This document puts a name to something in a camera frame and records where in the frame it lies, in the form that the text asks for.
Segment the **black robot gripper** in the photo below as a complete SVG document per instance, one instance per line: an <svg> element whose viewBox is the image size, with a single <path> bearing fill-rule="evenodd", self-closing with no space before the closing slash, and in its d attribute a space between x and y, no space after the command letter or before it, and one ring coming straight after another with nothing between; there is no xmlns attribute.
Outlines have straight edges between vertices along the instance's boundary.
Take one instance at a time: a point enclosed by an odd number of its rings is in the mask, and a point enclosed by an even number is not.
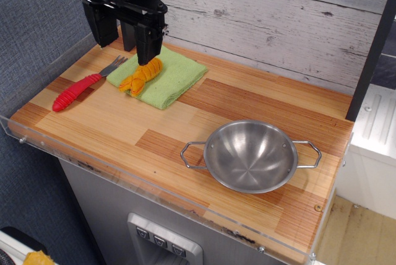
<svg viewBox="0 0 396 265"><path fill-rule="evenodd" d="M96 43L107 46L117 39L117 20L135 26L139 65L160 54L166 28L167 6L161 0L82 0Z"/></svg>

